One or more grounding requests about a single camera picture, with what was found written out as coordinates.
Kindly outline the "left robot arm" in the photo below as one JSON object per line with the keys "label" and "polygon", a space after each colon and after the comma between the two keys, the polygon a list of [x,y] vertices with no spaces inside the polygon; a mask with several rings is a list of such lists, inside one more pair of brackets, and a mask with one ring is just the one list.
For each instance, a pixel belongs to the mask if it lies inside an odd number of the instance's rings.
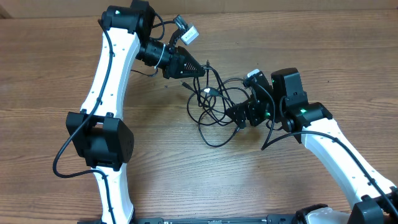
{"label": "left robot arm", "polygon": [[101,223],[132,223],[134,219],[126,173],[134,135],[123,121],[133,63],[140,60],[165,78],[205,74],[186,49],[198,37],[197,28],[177,16],[173,19],[176,31],[165,44],[151,35],[158,18],[147,1],[133,1],[129,7],[110,6],[102,13],[103,42],[92,86],[79,112],[70,112],[66,118],[68,143],[84,158],[87,173],[98,183]]}

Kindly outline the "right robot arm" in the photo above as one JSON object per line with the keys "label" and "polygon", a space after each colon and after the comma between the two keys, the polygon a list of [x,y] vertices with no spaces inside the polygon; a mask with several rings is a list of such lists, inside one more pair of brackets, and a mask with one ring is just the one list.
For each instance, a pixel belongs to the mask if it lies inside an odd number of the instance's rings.
{"label": "right robot arm", "polygon": [[293,136],[324,165],[351,209],[339,212],[319,203],[281,218],[281,223],[397,223],[397,186],[356,150],[324,105],[309,103],[296,68],[273,72],[270,81],[255,69],[243,85],[251,89],[251,96],[227,109],[226,115],[239,129],[265,120],[280,123],[285,134],[267,138],[262,148]]}

